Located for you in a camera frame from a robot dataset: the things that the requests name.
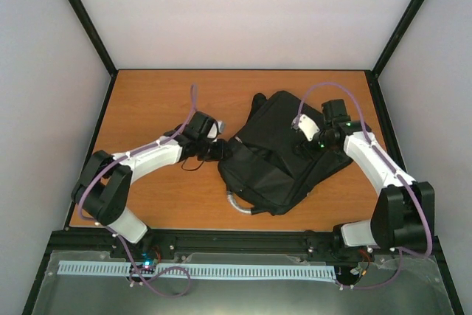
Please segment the black student backpack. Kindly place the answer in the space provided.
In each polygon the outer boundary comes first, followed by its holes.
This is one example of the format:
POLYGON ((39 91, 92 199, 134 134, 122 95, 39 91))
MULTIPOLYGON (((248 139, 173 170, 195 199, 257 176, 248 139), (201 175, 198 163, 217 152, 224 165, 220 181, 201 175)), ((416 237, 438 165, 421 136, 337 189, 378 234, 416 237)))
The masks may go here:
POLYGON ((301 111, 323 128, 320 111, 298 97, 278 91, 253 96, 246 124, 229 139, 232 155, 218 163, 226 198, 239 212, 283 215, 313 188, 352 163, 344 152, 328 150, 319 159, 301 159, 293 146, 305 138, 292 128, 301 111))

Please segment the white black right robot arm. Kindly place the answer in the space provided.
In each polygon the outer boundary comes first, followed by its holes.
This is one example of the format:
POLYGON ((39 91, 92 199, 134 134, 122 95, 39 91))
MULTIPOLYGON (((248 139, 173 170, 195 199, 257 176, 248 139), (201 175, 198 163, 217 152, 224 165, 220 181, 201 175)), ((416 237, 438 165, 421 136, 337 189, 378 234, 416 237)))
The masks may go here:
POLYGON ((426 210, 434 206, 434 189, 404 171, 381 147, 363 117, 352 120, 342 99, 322 105, 324 127, 301 111, 292 121, 314 151, 340 148, 361 169, 378 195, 372 217, 339 227, 345 247, 398 249, 427 258, 433 250, 432 224, 426 210))

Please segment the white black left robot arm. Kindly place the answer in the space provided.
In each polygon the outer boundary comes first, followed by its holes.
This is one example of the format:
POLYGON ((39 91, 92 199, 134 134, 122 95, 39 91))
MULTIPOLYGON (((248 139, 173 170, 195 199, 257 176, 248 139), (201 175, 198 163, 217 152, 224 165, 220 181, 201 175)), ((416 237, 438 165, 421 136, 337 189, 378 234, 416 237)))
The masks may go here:
POLYGON ((166 166, 195 157, 218 162, 229 155, 220 138, 225 123, 196 111, 184 124, 158 139, 133 150, 91 155, 72 190, 72 200, 92 220, 123 237, 136 257, 147 257, 153 249, 149 227, 127 207, 131 185, 166 166))

